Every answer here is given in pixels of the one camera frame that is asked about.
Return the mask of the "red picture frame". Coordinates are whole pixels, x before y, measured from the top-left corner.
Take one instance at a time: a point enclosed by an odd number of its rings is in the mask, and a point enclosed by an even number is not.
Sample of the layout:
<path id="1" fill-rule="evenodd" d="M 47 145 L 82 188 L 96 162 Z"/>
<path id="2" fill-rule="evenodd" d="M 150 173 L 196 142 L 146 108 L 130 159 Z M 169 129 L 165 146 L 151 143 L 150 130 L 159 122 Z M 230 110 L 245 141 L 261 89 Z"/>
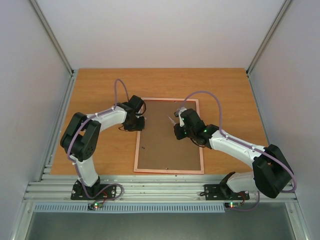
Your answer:
<path id="1" fill-rule="evenodd" d="M 189 138 L 177 140 L 174 125 L 179 118 L 174 113 L 182 98 L 144 97 L 145 127 L 137 133 L 133 171 L 135 173 L 203 175 L 203 148 Z"/>

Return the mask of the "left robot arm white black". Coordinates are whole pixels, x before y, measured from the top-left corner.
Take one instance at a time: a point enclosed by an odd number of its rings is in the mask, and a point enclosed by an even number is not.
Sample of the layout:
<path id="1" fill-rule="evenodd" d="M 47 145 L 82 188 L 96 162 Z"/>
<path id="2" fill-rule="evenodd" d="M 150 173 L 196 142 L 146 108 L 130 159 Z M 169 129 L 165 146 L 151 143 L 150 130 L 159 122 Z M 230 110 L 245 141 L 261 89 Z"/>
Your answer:
<path id="1" fill-rule="evenodd" d="M 85 115 L 75 113 L 62 138 L 60 146 L 75 167 L 78 179 L 72 187 L 72 200 L 115 200 L 116 184 L 102 184 L 95 170 L 93 154 L 102 131 L 121 125 L 125 132 L 140 132 L 145 127 L 143 114 L 146 103 L 133 95 L 129 101 L 116 103 L 109 109 Z"/>

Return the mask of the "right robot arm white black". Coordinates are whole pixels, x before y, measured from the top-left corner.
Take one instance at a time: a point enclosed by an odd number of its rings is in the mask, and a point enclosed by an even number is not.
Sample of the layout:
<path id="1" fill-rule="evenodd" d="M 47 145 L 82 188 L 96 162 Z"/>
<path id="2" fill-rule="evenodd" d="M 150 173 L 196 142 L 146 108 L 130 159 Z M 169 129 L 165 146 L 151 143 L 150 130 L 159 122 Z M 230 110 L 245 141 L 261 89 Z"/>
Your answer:
<path id="1" fill-rule="evenodd" d="M 294 173 L 284 154 L 274 144 L 264 147 L 228 134 L 218 126 L 206 125 L 192 108 L 175 112 L 179 122 L 174 125 L 177 140 L 189 138 L 195 145 L 228 154 L 251 168 L 251 171 L 230 172 L 219 183 L 221 194 L 230 199 L 237 193 L 259 191 L 275 199 L 294 179 Z"/>

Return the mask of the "right small circuit board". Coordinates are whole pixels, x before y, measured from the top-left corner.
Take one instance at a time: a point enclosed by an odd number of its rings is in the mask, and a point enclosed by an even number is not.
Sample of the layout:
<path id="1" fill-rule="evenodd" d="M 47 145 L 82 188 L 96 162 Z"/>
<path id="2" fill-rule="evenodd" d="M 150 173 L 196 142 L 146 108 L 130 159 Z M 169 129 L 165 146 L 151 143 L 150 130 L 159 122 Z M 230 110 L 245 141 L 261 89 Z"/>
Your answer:
<path id="1" fill-rule="evenodd" d="M 224 207 L 227 209 L 235 209 L 235 208 L 240 208 L 244 203 L 243 202 L 226 202 L 224 204 Z"/>

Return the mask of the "small circuit board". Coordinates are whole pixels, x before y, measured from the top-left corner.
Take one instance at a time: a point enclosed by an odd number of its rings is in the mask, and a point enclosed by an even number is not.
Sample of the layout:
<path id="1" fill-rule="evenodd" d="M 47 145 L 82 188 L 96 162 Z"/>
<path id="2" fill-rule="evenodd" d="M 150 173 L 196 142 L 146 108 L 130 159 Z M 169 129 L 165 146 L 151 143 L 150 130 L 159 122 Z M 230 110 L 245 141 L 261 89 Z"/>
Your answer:
<path id="1" fill-rule="evenodd" d="M 104 203 L 102 202 L 89 203 L 87 205 L 87 209 L 89 211 L 95 211 L 95 210 L 101 209 L 103 206 L 104 206 Z"/>
<path id="2" fill-rule="evenodd" d="M 235 208 L 240 208 L 244 203 L 243 202 L 226 202 L 224 204 L 224 207 L 227 209 L 235 209 Z"/>

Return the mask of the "left small circuit board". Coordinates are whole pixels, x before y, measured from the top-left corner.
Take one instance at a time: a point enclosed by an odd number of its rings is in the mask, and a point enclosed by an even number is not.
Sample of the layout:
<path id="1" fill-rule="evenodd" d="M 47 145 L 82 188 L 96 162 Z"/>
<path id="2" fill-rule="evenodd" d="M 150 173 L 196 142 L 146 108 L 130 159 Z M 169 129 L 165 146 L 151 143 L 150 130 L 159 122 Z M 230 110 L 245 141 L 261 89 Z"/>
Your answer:
<path id="1" fill-rule="evenodd" d="M 89 203 L 87 205 L 87 209 L 89 211 L 95 211 L 95 210 L 101 209 L 103 206 L 104 206 L 104 203 L 102 202 Z"/>

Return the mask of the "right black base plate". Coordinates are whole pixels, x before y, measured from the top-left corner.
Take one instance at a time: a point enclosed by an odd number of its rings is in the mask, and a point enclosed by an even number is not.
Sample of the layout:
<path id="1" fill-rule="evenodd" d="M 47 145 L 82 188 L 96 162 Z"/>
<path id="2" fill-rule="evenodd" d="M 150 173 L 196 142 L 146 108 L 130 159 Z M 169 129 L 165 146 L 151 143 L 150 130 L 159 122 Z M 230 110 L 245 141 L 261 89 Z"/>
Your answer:
<path id="1" fill-rule="evenodd" d="M 242 201 L 249 200 L 250 195 L 245 191 L 232 192 L 231 190 L 224 190 L 219 184 L 205 184 L 203 192 L 199 194 L 205 197 L 206 201 Z"/>

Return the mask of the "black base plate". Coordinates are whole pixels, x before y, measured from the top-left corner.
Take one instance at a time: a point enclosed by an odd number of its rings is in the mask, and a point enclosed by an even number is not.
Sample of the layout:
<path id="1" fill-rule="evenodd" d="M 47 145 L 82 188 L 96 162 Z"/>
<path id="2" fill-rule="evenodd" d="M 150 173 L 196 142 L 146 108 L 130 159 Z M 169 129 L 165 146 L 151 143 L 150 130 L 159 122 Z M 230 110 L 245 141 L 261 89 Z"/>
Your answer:
<path id="1" fill-rule="evenodd" d="M 232 192 L 231 190 L 224 190 L 219 184 L 205 184 L 203 192 L 199 194 L 205 197 L 206 201 L 242 201 L 249 200 L 250 195 L 245 191 Z"/>
<path id="2" fill-rule="evenodd" d="M 114 200 L 117 196 L 118 190 L 120 189 L 115 184 L 99 184 L 92 187 L 85 187 L 88 194 L 80 182 L 73 185 L 71 190 L 71 200 L 80 201 L 97 201 L 97 200 Z"/>

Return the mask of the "left aluminium corner post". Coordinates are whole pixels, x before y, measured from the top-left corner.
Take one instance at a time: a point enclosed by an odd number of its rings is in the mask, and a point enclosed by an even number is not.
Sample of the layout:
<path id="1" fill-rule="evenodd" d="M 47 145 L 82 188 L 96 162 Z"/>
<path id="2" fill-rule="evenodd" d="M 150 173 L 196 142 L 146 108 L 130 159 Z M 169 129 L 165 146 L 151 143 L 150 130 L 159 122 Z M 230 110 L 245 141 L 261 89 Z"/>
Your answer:
<path id="1" fill-rule="evenodd" d="M 61 45 L 59 44 L 47 18 L 45 17 L 39 3 L 37 0 L 28 0 L 28 2 L 30 3 L 35 15 L 37 16 L 37 18 L 39 19 L 44 31 L 46 32 L 49 40 L 51 41 L 51 43 L 53 44 L 55 50 L 57 51 L 60 59 L 62 60 L 67 72 L 69 73 L 70 76 L 72 76 L 74 74 L 74 69 L 71 67 L 71 64 L 69 63 Z"/>

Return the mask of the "aluminium corner post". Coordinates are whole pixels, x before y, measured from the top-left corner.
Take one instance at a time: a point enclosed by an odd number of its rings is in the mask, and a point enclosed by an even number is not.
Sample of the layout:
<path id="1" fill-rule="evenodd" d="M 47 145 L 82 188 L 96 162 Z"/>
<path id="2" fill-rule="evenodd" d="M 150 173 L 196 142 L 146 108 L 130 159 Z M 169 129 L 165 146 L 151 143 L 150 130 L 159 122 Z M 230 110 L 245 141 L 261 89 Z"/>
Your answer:
<path id="1" fill-rule="evenodd" d="M 30 3 L 35 15 L 37 16 L 37 18 L 39 19 L 44 31 L 46 32 L 49 40 L 51 41 L 51 43 L 53 44 L 55 50 L 57 51 L 60 59 L 62 60 L 67 72 L 69 73 L 70 76 L 72 76 L 74 74 L 74 69 L 71 67 L 71 64 L 69 63 L 61 45 L 59 44 L 47 18 L 45 17 L 39 3 L 37 0 L 28 0 L 28 2 Z"/>
<path id="2" fill-rule="evenodd" d="M 256 67 L 258 61 L 262 57 L 262 54 L 266 50 L 268 44 L 270 43 L 272 37 L 276 33 L 279 25 L 281 24 L 283 18 L 285 17 L 286 13 L 288 12 L 289 8 L 291 7 L 293 0 L 284 0 L 276 13 L 270 27 L 268 28 L 261 44 L 259 45 L 252 61 L 250 62 L 248 68 L 246 69 L 246 75 L 249 78 L 251 73 L 253 72 L 254 68 Z"/>

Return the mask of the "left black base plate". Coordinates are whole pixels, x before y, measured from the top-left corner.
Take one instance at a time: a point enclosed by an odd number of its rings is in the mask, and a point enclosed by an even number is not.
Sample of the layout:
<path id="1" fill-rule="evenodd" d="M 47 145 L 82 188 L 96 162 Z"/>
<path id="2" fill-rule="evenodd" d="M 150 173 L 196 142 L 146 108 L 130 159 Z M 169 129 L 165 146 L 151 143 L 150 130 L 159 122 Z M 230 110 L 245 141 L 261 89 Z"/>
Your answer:
<path id="1" fill-rule="evenodd" d="M 97 201 L 97 200 L 114 200 L 117 196 L 118 190 L 120 189 L 115 184 L 99 184 L 92 187 L 85 187 L 88 194 L 80 182 L 73 185 L 71 190 L 71 200 L 80 201 Z"/>

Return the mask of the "aluminium front rail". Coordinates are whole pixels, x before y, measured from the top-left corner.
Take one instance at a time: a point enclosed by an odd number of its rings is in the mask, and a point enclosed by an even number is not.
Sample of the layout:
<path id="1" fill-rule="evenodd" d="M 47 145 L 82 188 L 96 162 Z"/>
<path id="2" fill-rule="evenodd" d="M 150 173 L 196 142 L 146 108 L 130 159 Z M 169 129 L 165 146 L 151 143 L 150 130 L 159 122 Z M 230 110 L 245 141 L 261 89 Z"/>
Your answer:
<path id="1" fill-rule="evenodd" d="M 205 184 L 218 184 L 223 175 L 102 175 L 103 184 L 118 183 L 124 194 L 117 203 L 203 203 L 199 194 Z M 27 184 L 25 202 L 70 202 L 75 175 L 43 174 L 40 181 Z"/>

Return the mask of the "right aluminium corner post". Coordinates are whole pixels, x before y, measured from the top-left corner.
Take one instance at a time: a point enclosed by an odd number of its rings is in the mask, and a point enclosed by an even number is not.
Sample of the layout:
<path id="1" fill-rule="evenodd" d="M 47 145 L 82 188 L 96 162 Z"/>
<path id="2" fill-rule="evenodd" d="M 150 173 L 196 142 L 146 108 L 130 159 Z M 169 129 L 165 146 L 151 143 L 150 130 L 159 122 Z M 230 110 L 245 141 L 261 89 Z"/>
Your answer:
<path id="1" fill-rule="evenodd" d="M 289 8 L 291 7 L 293 0 L 284 0 L 276 13 L 270 27 L 268 28 L 261 44 L 259 45 L 252 61 L 250 62 L 248 68 L 246 69 L 246 75 L 249 78 L 251 73 L 253 72 L 254 68 L 256 67 L 258 61 L 262 57 L 262 54 L 266 50 L 268 44 L 270 43 L 272 37 L 276 33 L 279 25 L 281 24 L 283 18 L 285 17 L 286 13 L 288 12 Z"/>

